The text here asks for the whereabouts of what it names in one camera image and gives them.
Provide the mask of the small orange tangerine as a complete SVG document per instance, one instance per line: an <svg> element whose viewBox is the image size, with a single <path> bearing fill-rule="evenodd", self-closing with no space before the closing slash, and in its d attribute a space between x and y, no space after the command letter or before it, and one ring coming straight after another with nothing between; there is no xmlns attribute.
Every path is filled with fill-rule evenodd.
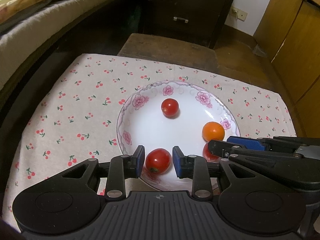
<svg viewBox="0 0 320 240"><path fill-rule="evenodd" d="M225 130L218 122L208 122L203 126L202 137L205 141L223 140L225 137Z"/></svg>

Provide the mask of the wall power socket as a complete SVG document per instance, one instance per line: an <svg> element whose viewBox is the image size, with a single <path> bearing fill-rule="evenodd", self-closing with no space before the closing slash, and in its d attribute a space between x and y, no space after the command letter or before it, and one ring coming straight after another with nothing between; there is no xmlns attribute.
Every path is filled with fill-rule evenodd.
<svg viewBox="0 0 320 240"><path fill-rule="evenodd" d="M247 12L242 11L236 7L231 7L229 14L236 18L237 20L245 21L248 15Z"/></svg>

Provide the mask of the red cherry tomato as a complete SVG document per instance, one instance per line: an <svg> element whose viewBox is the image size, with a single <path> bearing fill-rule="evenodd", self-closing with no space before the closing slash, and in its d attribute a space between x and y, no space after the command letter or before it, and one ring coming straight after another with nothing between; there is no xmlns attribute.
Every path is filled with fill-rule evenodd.
<svg viewBox="0 0 320 240"><path fill-rule="evenodd" d="M179 104L175 99L165 99L161 104L161 110L166 117L173 117L179 111Z"/></svg>
<svg viewBox="0 0 320 240"><path fill-rule="evenodd" d="M167 171L170 164L171 154L163 148L151 151L145 159L145 166L152 174L163 174Z"/></svg>

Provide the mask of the dark wooden nightstand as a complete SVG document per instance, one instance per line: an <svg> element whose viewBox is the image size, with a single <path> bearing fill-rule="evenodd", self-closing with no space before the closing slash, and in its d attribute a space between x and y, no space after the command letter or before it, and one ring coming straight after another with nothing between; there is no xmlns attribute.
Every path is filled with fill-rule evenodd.
<svg viewBox="0 0 320 240"><path fill-rule="evenodd" d="M213 49L233 0L140 0L138 32Z"/></svg>

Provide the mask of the white floral plate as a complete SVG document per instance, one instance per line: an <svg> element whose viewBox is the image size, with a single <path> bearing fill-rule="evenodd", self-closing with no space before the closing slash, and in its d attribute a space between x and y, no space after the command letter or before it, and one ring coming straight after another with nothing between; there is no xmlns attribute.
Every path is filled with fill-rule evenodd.
<svg viewBox="0 0 320 240"><path fill-rule="evenodd" d="M179 111L166 117L161 104L175 99ZM117 120L117 139L122 154L132 155L138 145L146 154L157 148L168 152L179 146L185 155L202 155L205 140L203 126L218 122L225 129L225 139L240 136L235 117L211 92L182 81L158 81L134 92L124 103Z"/></svg>

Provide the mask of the cherry print tablecloth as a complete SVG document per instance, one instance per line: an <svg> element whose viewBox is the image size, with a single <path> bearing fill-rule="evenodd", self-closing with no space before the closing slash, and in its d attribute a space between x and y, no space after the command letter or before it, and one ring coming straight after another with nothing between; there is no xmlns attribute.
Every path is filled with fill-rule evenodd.
<svg viewBox="0 0 320 240"><path fill-rule="evenodd" d="M18 142L3 201L3 219L24 189L89 159L121 155L117 120L137 90L158 81L182 81L217 96L235 117L241 137L296 135L279 94L222 75L157 61L84 54L38 105Z"/></svg>

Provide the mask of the wooden wardrobe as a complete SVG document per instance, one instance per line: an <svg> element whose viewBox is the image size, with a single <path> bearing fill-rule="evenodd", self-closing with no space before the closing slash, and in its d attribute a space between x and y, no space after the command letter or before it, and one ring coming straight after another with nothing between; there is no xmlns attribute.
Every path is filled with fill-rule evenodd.
<svg viewBox="0 0 320 240"><path fill-rule="evenodd" d="M319 137L319 0L270 0L254 38L289 95L298 135Z"/></svg>

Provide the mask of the dark wooden bed frame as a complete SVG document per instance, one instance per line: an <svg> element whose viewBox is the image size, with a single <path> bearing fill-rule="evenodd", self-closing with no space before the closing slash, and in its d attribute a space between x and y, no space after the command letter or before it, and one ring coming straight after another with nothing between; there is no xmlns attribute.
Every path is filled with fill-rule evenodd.
<svg viewBox="0 0 320 240"><path fill-rule="evenodd" d="M137 0L112 0L64 27L1 91L1 173L7 176L36 106L81 54L117 55L129 37Z"/></svg>

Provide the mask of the wooden low table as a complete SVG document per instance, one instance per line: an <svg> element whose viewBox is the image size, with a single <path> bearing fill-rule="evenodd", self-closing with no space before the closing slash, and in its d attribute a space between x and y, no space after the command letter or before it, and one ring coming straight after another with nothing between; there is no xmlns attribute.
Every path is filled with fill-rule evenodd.
<svg viewBox="0 0 320 240"><path fill-rule="evenodd" d="M172 38L132 33L118 56L177 64L219 73L214 50Z"/></svg>

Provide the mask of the grey bed mattress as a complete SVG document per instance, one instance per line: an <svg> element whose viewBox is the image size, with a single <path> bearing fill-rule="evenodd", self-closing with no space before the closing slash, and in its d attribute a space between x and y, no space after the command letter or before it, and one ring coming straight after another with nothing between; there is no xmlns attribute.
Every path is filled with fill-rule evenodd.
<svg viewBox="0 0 320 240"><path fill-rule="evenodd" d="M44 0L19 12L1 34L1 88L17 68L49 38L84 13L111 0Z"/></svg>

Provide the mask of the oval red tomato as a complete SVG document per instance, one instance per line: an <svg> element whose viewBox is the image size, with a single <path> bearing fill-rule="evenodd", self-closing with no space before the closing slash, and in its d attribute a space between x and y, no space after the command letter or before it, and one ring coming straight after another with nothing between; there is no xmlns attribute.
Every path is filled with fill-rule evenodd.
<svg viewBox="0 0 320 240"><path fill-rule="evenodd" d="M219 156L213 155L210 150L208 149L208 143L206 143L203 147L202 151L203 157L206 159L209 163L218 163L221 159Z"/></svg>

